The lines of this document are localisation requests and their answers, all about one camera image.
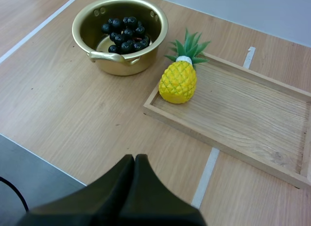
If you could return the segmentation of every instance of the gray floor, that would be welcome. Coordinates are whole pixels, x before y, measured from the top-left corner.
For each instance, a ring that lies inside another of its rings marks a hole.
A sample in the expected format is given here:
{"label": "gray floor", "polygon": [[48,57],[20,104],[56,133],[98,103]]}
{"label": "gray floor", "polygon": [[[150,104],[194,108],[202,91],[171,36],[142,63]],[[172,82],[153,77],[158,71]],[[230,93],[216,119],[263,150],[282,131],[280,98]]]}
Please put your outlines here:
{"label": "gray floor", "polygon": [[[17,187],[29,209],[85,186],[3,135],[0,135],[0,176]],[[0,182],[0,226],[15,225],[24,213],[18,196]]]}

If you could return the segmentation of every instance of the pineapple crown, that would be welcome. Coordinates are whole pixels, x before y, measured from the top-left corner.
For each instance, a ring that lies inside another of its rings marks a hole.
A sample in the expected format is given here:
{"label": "pineapple crown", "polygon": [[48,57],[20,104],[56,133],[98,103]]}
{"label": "pineapple crown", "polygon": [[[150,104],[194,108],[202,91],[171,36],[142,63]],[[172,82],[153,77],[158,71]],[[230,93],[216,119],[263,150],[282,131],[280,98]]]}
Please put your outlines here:
{"label": "pineapple crown", "polygon": [[208,62],[209,61],[208,59],[200,58],[197,56],[202,54],[202,51],[208,46],[210,41],[204,42],[202,44],[198,44],[202,33],[196,36],[197,34],[198,33],[190,34],[188,32],[188,29],[186,28],[184,45],[181,44],[180,41],[178,40],[175,40],[175,42],[170,42],[171,44],[174,45],[174,47],[170,47],[170,49],[176,52],[177,56],[170,56],[170,55],[164,55],[164,56],[172,60],[173,62],[176,62],[177,58],[181,56],[189,57],[192,61],[193,67],[194,67],[194,64]]}

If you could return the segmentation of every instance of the pineapple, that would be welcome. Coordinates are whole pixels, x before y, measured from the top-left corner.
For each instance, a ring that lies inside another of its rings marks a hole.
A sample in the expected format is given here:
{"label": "pineapple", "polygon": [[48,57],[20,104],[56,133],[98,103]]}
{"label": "pineapple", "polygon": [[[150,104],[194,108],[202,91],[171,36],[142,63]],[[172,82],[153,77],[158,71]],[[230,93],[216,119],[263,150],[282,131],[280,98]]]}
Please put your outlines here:
{"label": "pineapple", "polygon": [[194,64],[208,61],[197,57],[210,43],[209,41],[198,44],[201,34],[189,34],[186,29],[184,45],[178,40],[171,42],[174,47],[170,49],[176,52],[177,56],[165,55],[174,63],[164,71],[159,83],[159,92],[164,100],[181,104],[194,95],[197,80]]}

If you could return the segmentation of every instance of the green leaf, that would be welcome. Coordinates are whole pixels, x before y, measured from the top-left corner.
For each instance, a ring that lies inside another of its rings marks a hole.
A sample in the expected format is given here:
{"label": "green leaf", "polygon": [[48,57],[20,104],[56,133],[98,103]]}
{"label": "green leaf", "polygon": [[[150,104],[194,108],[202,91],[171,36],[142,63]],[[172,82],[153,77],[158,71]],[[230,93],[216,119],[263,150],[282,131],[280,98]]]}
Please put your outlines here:
{"label": "green leaf", "polygon": [[197,35],[198,33],[194,33],[194,34],[191,34],[188,39],[186,40],[185,42],[185,50],[188,52],[191,47],[192,47],[192,44],[193,44],[193,39],[195,38],[195,36]]}
{"label": "green leaf", "polygon": [[192,60],[192,64],[197,64],[197,63],[202,63],[202,62],[208,62],[208,59],[205,58],[200,58],[200,57],[195,57]]}
{"label": "green leaf", "polygon": [[210,41],[204,42],[204,43],[198,45],[198,49],[197,49],[194,56],[197,56],[198,54],[200,54],[209,45],[209,43],[210,43]]}
{"label": "green leaf", "polygon": [[198,45],[195,45],[191,50],[189,50],[189,52],[187,52],[187,57],[189,57],[190,59],[193,59],[194,55],[196,54],[196,51],[198,49]]}
{"label": "green leaf", "polygon": [[177,52],[177,48],[172,48],[172,47],[169,47],[170,50],[174,51],[174,52]]}
{"label": "green leaf", "polygon": [[169,55],[164,55],[165,57],[167,57],[168,59],[172,60],[173,62],[176,61],[177,57],[174,56],[169,56]]}
{"label": "green leaf", "polygon": [[198,37],[195,38],[195,39],[193,40],[193,43],[194,43],[194,44],[199,43],[199,39],[200,39],[201,35],[202,35],[202,33],[200,33],[200,34],[198,35]]}
{"label": "green leaf", "polygon": [[175,43],[175,42],[171,42],[171,41],[170,41],[169,43],[171,43],[172,45],[176,46],[176,43]]}
{"label": "green leaf", "polygon": [[188,32],[188,28],[186,28],[186,33],[185,33],[185,42],[186,42],[186,40],[187,40],[188,36],[189,36],[189,32]]}
{"label": "green leaf", "polygon": [[183,45],[178,40],[176,40],[176,46],[177,46],[178,56],[186,56],[186,51]]}

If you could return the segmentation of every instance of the white wall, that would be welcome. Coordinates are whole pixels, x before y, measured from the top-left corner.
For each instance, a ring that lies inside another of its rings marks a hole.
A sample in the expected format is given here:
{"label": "white wall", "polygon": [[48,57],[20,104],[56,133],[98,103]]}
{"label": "white wall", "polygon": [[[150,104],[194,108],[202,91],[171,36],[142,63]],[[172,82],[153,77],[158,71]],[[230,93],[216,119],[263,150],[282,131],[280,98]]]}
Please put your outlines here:
{"label": "white wall", "polygon": [[311,0],[167,0],[311,47]]}

